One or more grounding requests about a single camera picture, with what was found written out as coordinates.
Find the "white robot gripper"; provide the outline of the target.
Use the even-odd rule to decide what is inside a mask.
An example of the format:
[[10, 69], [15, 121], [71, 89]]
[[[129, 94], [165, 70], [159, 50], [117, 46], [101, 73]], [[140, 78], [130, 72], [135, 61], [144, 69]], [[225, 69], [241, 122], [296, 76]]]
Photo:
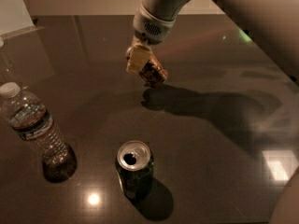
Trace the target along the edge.
[[[176, 11], [169, 5], [141, 1], [136, 10], [133, 27], [135, 37], [151, 45], [163, 42], [170, 33], [176, 20]], [[150, 60], [151, 49], [142, 44], [134, 44], [128, 49], [126, 70], [139, 74]]]

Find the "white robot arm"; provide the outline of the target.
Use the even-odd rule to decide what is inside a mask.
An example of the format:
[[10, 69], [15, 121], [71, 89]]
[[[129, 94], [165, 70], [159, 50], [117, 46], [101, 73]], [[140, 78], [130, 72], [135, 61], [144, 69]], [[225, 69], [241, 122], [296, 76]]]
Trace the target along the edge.
[[169, 72], [144, 91], [163, 224], [296, 224], [299, 0], [137, 0], [133, 40]]

